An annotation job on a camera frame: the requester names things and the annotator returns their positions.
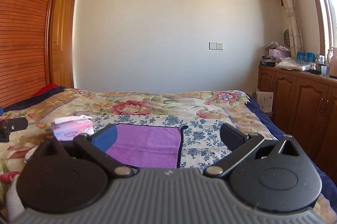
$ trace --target black clip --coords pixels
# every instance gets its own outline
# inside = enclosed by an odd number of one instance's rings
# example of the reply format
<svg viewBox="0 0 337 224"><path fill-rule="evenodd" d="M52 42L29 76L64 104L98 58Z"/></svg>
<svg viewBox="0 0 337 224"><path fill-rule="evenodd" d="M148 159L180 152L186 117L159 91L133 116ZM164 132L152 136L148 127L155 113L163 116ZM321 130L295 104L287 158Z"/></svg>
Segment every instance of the black clip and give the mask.
<svg viewBox="0 0 337 224"><path fill-rule="evenodd" d="M28 120L24 117L11 118L0 121L0 142L9 142L9 135L13 131L27 129Z"/></svg>

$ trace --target box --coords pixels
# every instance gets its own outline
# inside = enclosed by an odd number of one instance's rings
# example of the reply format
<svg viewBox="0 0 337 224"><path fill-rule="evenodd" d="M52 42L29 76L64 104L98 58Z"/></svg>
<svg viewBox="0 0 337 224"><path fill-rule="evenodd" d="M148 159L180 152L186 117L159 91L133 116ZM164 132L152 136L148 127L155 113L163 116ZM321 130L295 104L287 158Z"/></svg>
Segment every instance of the box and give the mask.
<svg viewBox="0 0 337 224"><path fill-rule="evenodd" d="M275 67L276 63L275 62L269 62L269 61L260 61L260 65Z"/></svg>
<svg viewBox="0 0 337 224"><path fill-rule="evenodd" d="M281 56L281 57L287 58L287 57L290 57L290 51L269 49L269 56L272 56L272 57Z"/></svg>
<svg viewBox="0 0 337 224"><path fill-rule="evenodd" d="M262 111L271 113L273 109L273 92L256 92L256 100Z"/></svg>
<svg viewBox="0 0 337 224"><path fill-rule="evenodd" d="M297 52L296 61L297 62L315 62L315 54L314 53L303 53Z"/></svg>
<svg viewBox="0 0 337 224"><path fill-rule="evenodd" d="M81 133L88 135L94 134L92 122L88 119L71 120L60 124L51 124L54 136L58 141L73 140L74 137Z"/></svg>
<svg viewBox="0 0 337 224"><path fill-rule="evenodd" d="M269 117L269 119L271 121L273 121L273 118L274 118L274 112L271 112L271 113L266 113L267 117Z"/></svg>

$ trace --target wooden door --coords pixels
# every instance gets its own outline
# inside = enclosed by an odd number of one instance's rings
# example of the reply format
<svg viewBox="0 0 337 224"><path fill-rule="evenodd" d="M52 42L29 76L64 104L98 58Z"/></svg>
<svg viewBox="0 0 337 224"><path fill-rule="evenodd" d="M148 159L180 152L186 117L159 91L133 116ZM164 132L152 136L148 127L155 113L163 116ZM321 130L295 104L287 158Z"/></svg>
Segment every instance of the wooden door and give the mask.
<svg viewBox="0 0 337 224"><path fill-rule="evenodd" d="M329 86L320 132L312 149L312 158L316 165L337 183L337 87Z"/></svg>
<svg viewBox="0 0 337 224"><path fill-rule="evenodd" d="M296 76L288 75L282 72L275 72L274 76L273 122L285 133L287 133L292 113L296 78Z"/></svg>
<svg viewBox="0 0 337 224"><path fill-rule="evenodd" d="M274 74L274 71L259 68L257 88L260 89L261 92L272 92Z"/></svg>
<svg viewBox="0 0 337 224"><path fill-rule="evenodd" d="M328 85L297 77L288 133L310 155L323 119Z"/></svg>
<svg viewBox="0 0 337 224"><path fill-rule="evenodd" d="M72 21L75 0L55 0L52 21L53 82L74 87L72 75Z"/></svg>

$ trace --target light switch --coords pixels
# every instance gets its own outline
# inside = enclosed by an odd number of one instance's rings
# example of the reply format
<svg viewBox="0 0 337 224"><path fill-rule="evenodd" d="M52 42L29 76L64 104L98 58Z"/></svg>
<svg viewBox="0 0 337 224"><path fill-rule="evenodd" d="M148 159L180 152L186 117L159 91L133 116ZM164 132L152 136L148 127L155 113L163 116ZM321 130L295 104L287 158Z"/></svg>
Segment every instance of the light switch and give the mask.
<svg viewBox="0 0 337 224"><path fill-rule="evenodd" d="M223 43L217 43L216 44L216 49L217 50L223 50Z"/></svg>
<svg viewBox="0 0 337 224"><path fill-rule="evenodd" d="M217 49L217 43L216 42L210 42L210 49L216 50Z"/></svg>

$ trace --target pink box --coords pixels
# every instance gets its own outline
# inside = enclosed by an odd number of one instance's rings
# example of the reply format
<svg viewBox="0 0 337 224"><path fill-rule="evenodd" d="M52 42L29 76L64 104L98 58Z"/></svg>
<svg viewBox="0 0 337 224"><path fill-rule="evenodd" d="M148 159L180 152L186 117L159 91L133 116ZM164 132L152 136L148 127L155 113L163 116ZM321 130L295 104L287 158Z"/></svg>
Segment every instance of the pink box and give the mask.
<svg viewBox="0 0 337 224"><path fill-rule="evenodd" d="M60 124L52 122L52 130L58 141L73 140L81 133L94 134L92 122L88 119L71 120Z"/></svg>
<svg viewBox="0 0 337 224"><path fill-rule="evenodd" d="M281 56L287 58L290 57L290 51L269 49L269 56L271 57Z"/></svg>

